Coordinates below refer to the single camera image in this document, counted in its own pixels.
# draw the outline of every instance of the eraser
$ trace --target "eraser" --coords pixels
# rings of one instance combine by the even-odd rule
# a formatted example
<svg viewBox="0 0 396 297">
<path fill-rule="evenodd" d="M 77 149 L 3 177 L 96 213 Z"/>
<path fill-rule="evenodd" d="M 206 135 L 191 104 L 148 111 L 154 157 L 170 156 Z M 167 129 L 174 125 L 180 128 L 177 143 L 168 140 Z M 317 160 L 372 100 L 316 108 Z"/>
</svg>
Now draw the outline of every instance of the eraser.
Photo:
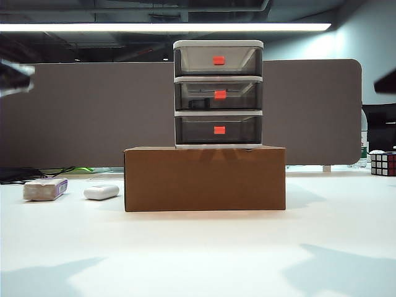
<svg viewBox="0 0 396 297">
<path fill-rule="evenodd" d="M 24 184 L 24 199 L 51 201 L 62 195 L 66 189 L 66 178 L 39 178 Z"/>
<path fill-rule="evenodd" d="M 118 195 L 119 188 L 114 184 L 92 186 L 84 190 L 84 196 L 92 200 L 104 200 Z"/>
</svg>

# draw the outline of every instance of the brown cardboard box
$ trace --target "brown cardboard box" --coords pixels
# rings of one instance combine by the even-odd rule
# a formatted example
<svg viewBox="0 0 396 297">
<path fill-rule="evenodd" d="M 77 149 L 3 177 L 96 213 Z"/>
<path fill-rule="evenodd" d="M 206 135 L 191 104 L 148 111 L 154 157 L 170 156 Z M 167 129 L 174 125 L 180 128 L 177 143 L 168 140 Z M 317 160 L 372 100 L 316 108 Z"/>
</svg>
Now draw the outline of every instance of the brown cardboard box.
<svg viewBox="0 0 396 297">
<path fill-rule="evenodd" d="M 285 148 L 124 151 L 125 211 L 285 209 Z"/>
</svg>

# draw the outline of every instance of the clear plastic drawer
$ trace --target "clear plastic drawer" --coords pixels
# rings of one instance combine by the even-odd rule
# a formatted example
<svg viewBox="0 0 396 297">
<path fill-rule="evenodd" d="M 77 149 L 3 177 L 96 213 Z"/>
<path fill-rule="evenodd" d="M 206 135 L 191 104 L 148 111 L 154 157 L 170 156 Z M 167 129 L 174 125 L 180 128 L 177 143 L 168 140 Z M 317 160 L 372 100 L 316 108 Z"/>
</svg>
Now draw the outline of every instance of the clear plastic drawer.
<svg viewBox="0 0 396 297">
<path fill-rule="evenodd" d="M 176 145 L 261 144 L 261 116 L 177 116 Z"/>
<path fill-rule="evenodd" d="M 174 43 L 174 76 L 262 76 L 259 40 L 181 40 Z"/>
<path fill-rule="evenodd" d="M 262 78 L 258 76 L 177 77 L 176 110 L 262 108 Z"/>
</svg>

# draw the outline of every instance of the fluorescent light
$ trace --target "fluorescent light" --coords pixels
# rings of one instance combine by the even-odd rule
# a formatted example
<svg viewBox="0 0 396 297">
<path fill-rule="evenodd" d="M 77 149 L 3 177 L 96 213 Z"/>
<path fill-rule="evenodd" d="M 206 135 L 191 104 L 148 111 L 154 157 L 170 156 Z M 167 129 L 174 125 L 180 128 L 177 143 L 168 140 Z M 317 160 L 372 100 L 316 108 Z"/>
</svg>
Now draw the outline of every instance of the fluorescent light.
<svg viewBox="0 0 396 297">
<path fill-rule="evenodd" d="M 252 23 L 252 24 L 151 24 L 151 23 L 74 23 L 0 24 L 0 32 L 315 32 L 331 24 Z"/>
</svg>

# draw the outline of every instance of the cubicle partition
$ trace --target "cubicle partition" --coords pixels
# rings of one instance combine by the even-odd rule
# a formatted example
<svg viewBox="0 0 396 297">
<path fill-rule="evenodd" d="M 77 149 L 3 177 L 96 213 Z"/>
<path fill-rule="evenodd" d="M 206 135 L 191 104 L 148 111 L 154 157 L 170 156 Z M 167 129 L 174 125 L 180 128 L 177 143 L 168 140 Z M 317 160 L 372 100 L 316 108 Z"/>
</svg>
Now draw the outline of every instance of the cubicle partition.
<svg viewBox="0 0 396 297">
<path fill-rule="evenodd" d="M 0 98 L 0 167 L 122 166 L 123 150 L 172 146 L 173 63 L 37 64 L 35 88 Z M 360 156 L 361 67 L 263 62 L 264 145 L 290 165 Z"/>
</svg>

